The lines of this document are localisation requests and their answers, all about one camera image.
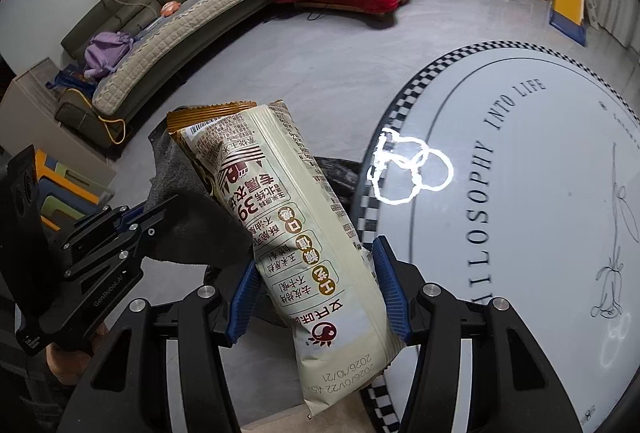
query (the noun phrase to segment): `checkered border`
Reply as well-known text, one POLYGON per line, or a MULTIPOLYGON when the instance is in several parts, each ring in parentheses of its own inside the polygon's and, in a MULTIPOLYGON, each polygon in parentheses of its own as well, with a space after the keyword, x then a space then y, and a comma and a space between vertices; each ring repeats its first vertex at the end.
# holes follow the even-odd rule
POLYGON ((391 404, 384 375, 377 376, 369 386, 361 389, 360 397, 376 431, 394 433, 400 429, 400 421, 391 404))
MULTIPOLYGON (((618 92, 611 88, 611 86, 609 86, 598 74, 592 72, 583 64, 578 63, 578 61, 565 56, 560 52, 551 50, 550 48, 541 47, 532 43, 521 43, 518 41, 491 41, 459 48, 458 50, 454 50, 449 54, 446 54, 423 68, 404 86, 404 88, 402 88, 396 98, 391 102, 385 115, 380 120, 380 125, 378 127, 390 127, 400 132, 407 115, 409 115, 414 104, 433 79, 438 77, 441 72, 457 61, 460 61, 462 58, 485 50, 493 50, 494 48, 523 48, 525 50, 535 50, 537 52, 543 52, 564 61, 568 61, 574 66, 580 68, 582 71, 590 74, 591 77, 597 79, 602 85, 606 86, 606 88, 622 102, 625 108, 628 109, 629 113, 636 120, 636 123, 638 123, 638 126, 640 126, 640 119, 638 119, 636 114, 629 107, 626 101, 622 99, 618 92)), ((378 136, 375 135, 374 139, 377 142, 378 136)), ((385 144, 385 150, 392 150, 393 148, 394 144, 390 142, 385 144)), ((367 152, 368 156, 366 156, 364 160, 363 165, 367 170, 371 167, 373 162, 372 151, 373 148, 370 146, 369 151, 367 152)), ((378 182, 381 189, 384 188, 385 174, 386 170, 382 172, 380 181, 378 182)), ((374 196, 371 182, 366 180, 364 191, 360 198, 359 213, 357 214, 355 226, 360 241, 364 247, 369 250, 371 249, 373 240, 376 237, 379 215, 380 201, 374 196)), ((378 433, 393 433, 400 428, 398 415, 396 415, 391 403, 384 375, 380 375, 372 384, 362 389, 360 391, 360 395, 362 397, 362 402, 369 413, 372 424, 378 433)))

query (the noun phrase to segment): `barcode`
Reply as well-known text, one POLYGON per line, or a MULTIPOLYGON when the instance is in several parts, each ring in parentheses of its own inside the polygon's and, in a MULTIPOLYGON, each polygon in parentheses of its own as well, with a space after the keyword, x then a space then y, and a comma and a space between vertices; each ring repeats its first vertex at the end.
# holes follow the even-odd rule
POLYGON ((189 131, 191 132, 191 136, 193 137, 197 132, 199 132, 202 128, 204 128, 205 126, 207 126, 207 124, 212 123, 213 119, 211 120, 206 120, 205 122, 201 122, 199 124, 196 124, 195 126, 191 126, 189 128, 189 131))

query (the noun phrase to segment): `purple backpack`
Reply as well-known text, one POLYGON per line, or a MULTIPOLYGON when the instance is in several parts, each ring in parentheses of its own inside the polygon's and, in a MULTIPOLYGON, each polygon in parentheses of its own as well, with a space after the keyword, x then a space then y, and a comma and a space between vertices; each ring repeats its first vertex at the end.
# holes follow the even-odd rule
POLYGON ((89 40, 84 51, 85 77, 102 79, 116 71, 116 65, 133 46, 133 37, 124 32, 100 32, 89 40))

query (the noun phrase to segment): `green sofa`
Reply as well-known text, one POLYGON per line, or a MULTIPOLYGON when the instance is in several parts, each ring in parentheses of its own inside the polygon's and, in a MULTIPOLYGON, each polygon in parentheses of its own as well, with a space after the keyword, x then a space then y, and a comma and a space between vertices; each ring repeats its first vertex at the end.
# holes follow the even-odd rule
MULTIPOLYGON (((139 5, 122 5, 113 0, 102 0, 62 40, 63 48, 79 64, 84 64, 84 50, 92 36, 103 31, 124 31, 135 36, 156 18, 160 7, 171 0, 119 1, 139 5)), ((217 37, 263 9, 271 1, 242 0, 191 33, 153 64, 137 81, 132 90, 127 93, 115 113, 109 115, 100 113, 94 106, 88 106, 77 93, 66 92, 60 99, 56 119, 82 134, 96 146, 104 149, 109 148, 113 143, 98 116, 108 120, 123 119, 129 123, 146 101, 183 65, 215 41, 217 37)), ((110 124, 110 129, 112 136, 119 140, 122 136, 122 124, 110 124)))

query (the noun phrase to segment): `brand logo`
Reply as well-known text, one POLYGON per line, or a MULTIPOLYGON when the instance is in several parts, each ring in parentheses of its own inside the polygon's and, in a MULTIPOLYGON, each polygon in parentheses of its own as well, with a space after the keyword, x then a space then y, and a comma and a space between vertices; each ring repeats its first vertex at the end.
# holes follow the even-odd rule
POLYGON ((116 288, 123 279, 124 279, 123 275, 118 276, 118 279, 116 279, 116 281, 113 282, 113 285, 111 285, 107 290, 105 290, 102 293, 102 295, 94 302, 94 307, 100 306, 100 304, 107 298, 109 294, 111 294, 113 289, 116 288))
POLYGON ((24 344, 27 345, 30 349, 35 350, 40 344, 40 336, 34 337, 33 339, 27 336, 24 338, 24 344))
POLYGON ((315 345, 320 344, 321 347, 324 347, 324 345, 330 347, 331 342, 338 335, 338 330, 333 323, 325 321, 324 323, 316 324, 311 330, 311 335, 313 337, 309 337, 309 340, 313 341, 315 345))

